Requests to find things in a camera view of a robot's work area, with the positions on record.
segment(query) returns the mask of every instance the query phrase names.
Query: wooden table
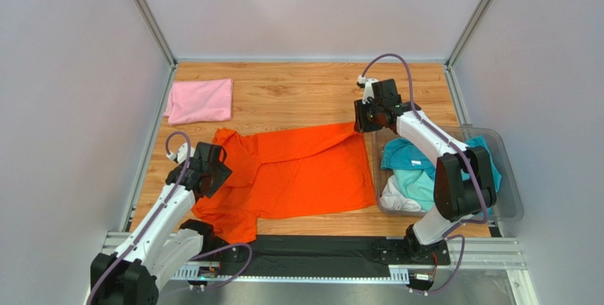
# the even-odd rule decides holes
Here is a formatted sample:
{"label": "wooden table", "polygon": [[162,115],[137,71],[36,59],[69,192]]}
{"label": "wooden table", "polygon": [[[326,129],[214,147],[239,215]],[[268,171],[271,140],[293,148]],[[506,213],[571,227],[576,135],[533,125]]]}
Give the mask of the wooden table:
{"label": "wooden table", "polygon": [[[359,63],[183,63],[175,80],[232,78],[233,119],[219,123],[170,126],[164,118],[157,136],[142,194],[131,230],[141,222],[162,190],[166,174],[174,163],[165,156],[164,142],[173,131],[186,132],[193,143],[211,142],[217,128],[231,128],[243,135],[354,121],[353,101],[362,98],[356,85],[365,64]],[[440,64],[411,64],[415,101],[440,126],[456,126],[449,89]],[[368,77],[395,78],[403,100],[408,98],[404,67],[378,63]],[[366,134],[370,162],[372,147]],[[176,150],[181,141],[172,143]],[[189,212],[182,221],[195,218]],[[358,211],[304,216],[281,220],[258,219],[259,234],[280,235],[377,235],[402,236],[418,218],[388,216],[376,206]],[[467,225],[456,233],[490,236],[486,226]]]}

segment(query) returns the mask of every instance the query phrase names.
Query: white cloth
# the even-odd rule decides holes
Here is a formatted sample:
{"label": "white cloth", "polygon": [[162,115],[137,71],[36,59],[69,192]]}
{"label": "white cloth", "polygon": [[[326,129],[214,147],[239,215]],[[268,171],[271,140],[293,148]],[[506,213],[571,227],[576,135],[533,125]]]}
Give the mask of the white cloth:
{"label": "white cloth", "polygon": [[388,178],[388,183],[381,193],[379,203],[389,211],[422,211],[422,207],[418,202],[412,199],[407,199],[398,190],[394,175]]}

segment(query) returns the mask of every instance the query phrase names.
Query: white wall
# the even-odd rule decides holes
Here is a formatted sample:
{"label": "white wall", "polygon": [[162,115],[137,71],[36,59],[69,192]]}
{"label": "white wall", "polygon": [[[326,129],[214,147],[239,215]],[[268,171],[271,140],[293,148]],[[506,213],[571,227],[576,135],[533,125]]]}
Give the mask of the white wall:
{"label": "white wall", "polygon": [[0,0],[0,303],[83,302],[168,74],[132,0]]}
{"label": "white wall", "polygon": [[445,59],[479,0],[147,0],[179,58]]}
{"label": "white wall", "polygon": [[601,304],[604,0],[494,0],[456,67],[471,122],[503,136],[516,235],[541,304]]}

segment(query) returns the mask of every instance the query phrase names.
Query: plastic bin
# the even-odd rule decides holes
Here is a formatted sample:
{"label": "plastic bin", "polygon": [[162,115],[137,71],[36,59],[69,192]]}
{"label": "plastic bin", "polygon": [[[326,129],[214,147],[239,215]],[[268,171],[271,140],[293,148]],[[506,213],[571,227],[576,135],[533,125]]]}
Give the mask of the plastic bin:
{"label": "plastic bin", "polygon": [[[518,221],[522,218],[524,211],[522,209],[522,202],[520,201],[520,195],[518,194],[518,187],[516,186],[516,180],[514,179],[514,173],[510,166],[508,154],[505,151],[505,146],[501,136],[495,131],[484,128],[473,128],[471,126],[462,127],[442,127],[442,130],[446,131],[452,137],[458,140],[468,140],[470,138],[482,135],[486,141],[488,149],[491,151],[493,156],[493,163],[497,170],[501,173],[501,185],[499,192],[497,193],[497,202],[492,207],[493,211],[489,216],[490,220],[493,221]],[[425,212],[409,212],[409,211],[392,211],[384,209],[379,198],[381,196],[384,187],[386,186],[387,180],[392,176],[392,170],[381,169],[381,158],[384,153],[384,146],[390,140],[398,138],[398,135],[390,131],[389,129],[382,129],[375,131],[371,135],[373,144],[373,160],[374,160],[374,186],[376,202],[380,210],[388,214],[396,214],[402,216],[423,216]]]}

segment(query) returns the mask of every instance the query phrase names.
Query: wood surface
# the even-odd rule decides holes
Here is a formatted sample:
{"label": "wood surface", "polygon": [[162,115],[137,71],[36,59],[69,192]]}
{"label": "wood surface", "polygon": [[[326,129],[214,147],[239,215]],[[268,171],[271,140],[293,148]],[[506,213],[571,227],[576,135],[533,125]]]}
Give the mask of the wood surface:
{"label": "wood surface", "polygon": [[[131,230],[141,222],[157,200],[166,174],[174,163],[165,156],[164,142],[173,131],[184,131],[191,142],[211,142],[216,129],[231,128],[243,135],[307,126],[354,121],[353,101],[362,98],[356,85],[362,63],[182,63],[176,81],[232,78],[233,119],[217,123],[170,126],[162,120],[149,169],[142,187]],[[411,64],[415,101],[440,126],[456,126],[449,89],[440,64]],[[367,77],[395,78],[403,100],[408,100],[404,67],[378,63]],[[365,135],[369,163],[372,163],[371,136]],[[181,145],[174,140],[171,149]],[[195,218],[189,212],[182,221]],[[402,236],[416,217],[389,216],[376,206],[357,211],[317,216],[259,219],[259,234],[280,235],[386,235]],[[486,226],[467,225],[456,233],[490,236]]]}

